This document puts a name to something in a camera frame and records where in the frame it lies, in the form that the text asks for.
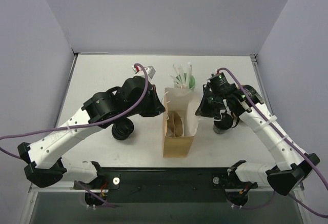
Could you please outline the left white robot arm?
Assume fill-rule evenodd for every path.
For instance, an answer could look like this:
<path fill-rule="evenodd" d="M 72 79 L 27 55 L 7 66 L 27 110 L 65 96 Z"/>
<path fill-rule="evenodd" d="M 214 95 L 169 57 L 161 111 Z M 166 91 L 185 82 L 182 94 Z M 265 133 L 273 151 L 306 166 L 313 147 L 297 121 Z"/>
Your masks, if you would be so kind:
<path fill-rule="evenodd" d="M 155 85 L 144 77 L 128 78 L 121 87 L 98 92 L 87 100 L 69 120 L 55 132 L 34 143 L 21 143 L 20 158 L 27 180 L 40 188 L 61 180 L 80 181 L 97 189 L 105 175 L 99 163 L 66 159 L 63 155 L 82 140 L 107 127 L 117 140 L 125 140 L 134 131 L 130 116 L 156 117 L 164 113 Z"/>

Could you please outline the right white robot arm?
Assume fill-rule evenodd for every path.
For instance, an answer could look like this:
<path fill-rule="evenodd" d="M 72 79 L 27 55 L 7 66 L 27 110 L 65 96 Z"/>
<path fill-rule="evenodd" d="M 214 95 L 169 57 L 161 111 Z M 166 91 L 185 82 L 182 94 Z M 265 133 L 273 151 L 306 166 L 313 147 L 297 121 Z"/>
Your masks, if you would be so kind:
<path fill-rule="evenodd" d="M 255 164 L 240 160 L 228 168 L 227 180 L 233 187 L 244 182 L 265 184 L 286 196 L 320 162 L 315 153 L 300 148 L 277 122 L 260 94 L 250 85 L 238 87 L 217 72 L 203 86 L 197 116 L 213 118 L 214 127 L 226 131 L 242 121 L 260 139 L 274 159 L 274 164 Z"/>

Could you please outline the brown paper bag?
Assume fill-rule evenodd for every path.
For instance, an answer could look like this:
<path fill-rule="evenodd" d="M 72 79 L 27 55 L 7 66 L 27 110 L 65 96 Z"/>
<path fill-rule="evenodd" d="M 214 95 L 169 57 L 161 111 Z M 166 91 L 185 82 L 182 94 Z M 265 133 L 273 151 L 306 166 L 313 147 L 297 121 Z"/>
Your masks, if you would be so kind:
<path fill-rule="evenodd" d="M 163 105 L 166 109 L 162 123 L 163 157 L 187 157 L 198 129 L 195 112 L 200 105 L 200 97 L 187 89 L 165 88 Z"/>

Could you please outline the black coffee cup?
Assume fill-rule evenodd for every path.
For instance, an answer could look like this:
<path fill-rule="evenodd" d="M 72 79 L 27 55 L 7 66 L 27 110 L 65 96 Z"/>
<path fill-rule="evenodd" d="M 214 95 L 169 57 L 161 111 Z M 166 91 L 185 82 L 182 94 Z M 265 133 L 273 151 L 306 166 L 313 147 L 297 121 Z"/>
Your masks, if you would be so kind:
<path fill-rule="evenodd" d="M 214 121 L 213 131 L 216 134 L 224 134 L 233 126 L 233 123 L 228 123 L 224 121 Z"/>

